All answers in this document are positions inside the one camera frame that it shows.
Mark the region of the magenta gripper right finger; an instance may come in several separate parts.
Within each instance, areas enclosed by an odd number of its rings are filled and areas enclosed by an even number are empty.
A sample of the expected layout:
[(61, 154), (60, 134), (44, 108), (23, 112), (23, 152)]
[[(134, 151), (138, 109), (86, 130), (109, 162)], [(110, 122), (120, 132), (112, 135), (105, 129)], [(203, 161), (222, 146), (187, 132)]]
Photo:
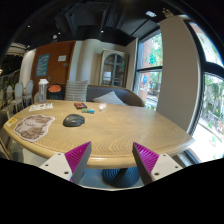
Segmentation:
[(157, 154), (136, 142), (133, 143), (132, 153), (144, 185), (182, 169), (168, 154)]

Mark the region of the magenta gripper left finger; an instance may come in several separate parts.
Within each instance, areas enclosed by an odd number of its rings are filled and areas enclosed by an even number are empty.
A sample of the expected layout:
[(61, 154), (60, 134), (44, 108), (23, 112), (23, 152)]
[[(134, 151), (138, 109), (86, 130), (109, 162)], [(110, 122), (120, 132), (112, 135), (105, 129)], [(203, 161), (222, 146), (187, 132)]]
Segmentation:
[(78, 184), (84, 174), (91, 151), (91, 143), (87, 142), (67, 153), (54, 154), (40, 168)]

